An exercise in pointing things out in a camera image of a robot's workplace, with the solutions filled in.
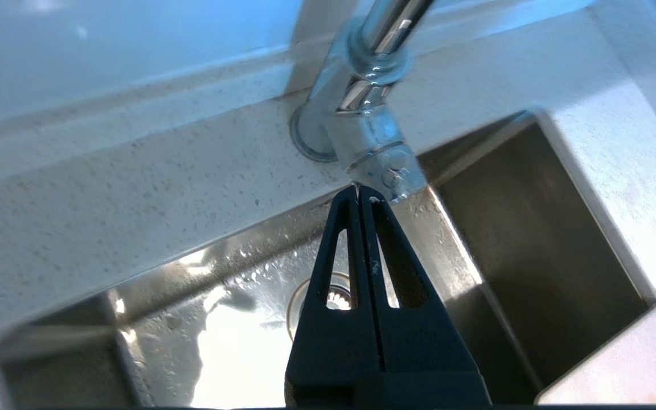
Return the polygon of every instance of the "chrome faucet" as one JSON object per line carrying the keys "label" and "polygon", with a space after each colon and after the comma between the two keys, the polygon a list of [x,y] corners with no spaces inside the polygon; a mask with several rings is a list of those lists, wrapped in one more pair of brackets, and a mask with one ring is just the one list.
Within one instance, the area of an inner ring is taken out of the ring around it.
{"label": "chrome faucet", "polygon": [[411,58],[401,45],[431,3],[375,0],[363,21],[348,21],[290,124],[303,155],[338,161],[351,179],[393,202],[427,185],[386,96],[409,71]]}

